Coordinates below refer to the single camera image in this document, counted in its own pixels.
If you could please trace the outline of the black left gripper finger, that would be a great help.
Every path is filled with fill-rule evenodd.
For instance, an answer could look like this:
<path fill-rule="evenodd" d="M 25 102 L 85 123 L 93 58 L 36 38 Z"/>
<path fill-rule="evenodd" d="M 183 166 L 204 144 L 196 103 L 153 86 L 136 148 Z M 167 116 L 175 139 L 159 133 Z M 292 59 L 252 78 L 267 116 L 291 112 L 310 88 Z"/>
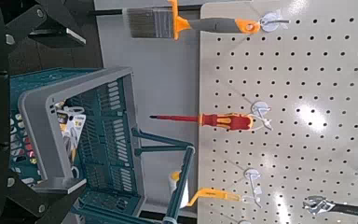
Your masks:
<path fill-rule="evenodd" d="M 29 187 L 10 176 L 0 224 L 61 224 L 86 183 L 86 179 L 52 177 Z"/>
<path fill-rule="evenodd" d="M 28 37 L 49 48 L 78 48 L 86 38 L 64 0 L 0 0 L 7 34 Z"/>

